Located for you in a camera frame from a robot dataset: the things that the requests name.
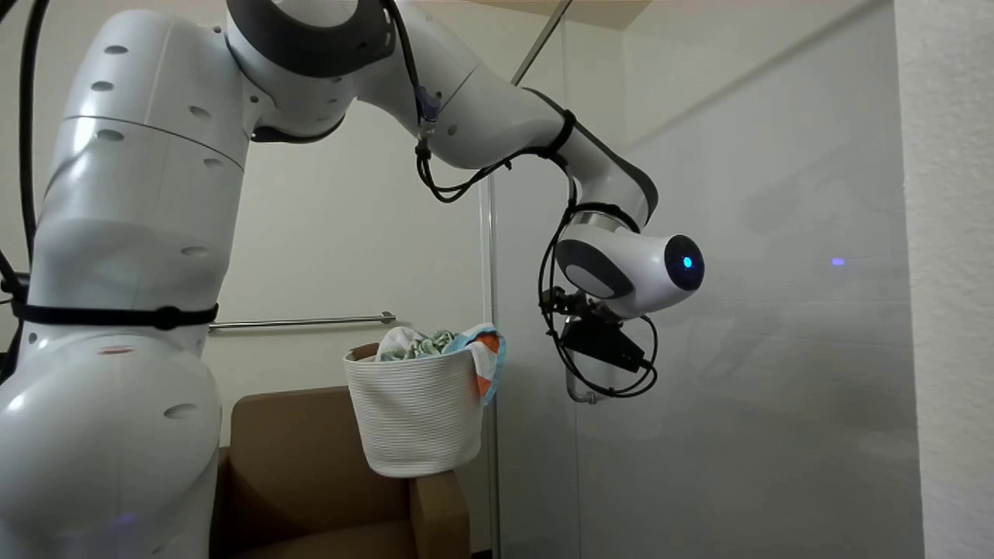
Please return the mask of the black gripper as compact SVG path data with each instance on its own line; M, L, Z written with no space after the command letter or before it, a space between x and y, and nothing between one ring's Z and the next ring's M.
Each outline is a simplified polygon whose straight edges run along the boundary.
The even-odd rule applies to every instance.
M627 371L644 367L644 348L622 331L622 319L601 300L549 288L547 308L564 316L562 330L555 331L564 350L579 350Z

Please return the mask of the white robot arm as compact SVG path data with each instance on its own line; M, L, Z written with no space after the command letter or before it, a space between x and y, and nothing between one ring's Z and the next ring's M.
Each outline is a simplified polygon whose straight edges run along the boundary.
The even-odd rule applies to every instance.
M395 114L418 161L555 161L549 243L595 357L706 280L654 237L655 182L549 97L484 68L415 0L228 0L221 27L127 10L92 36L59 121L20 341L0 389L2 559L207 559L221 397L201 360L245 154Z

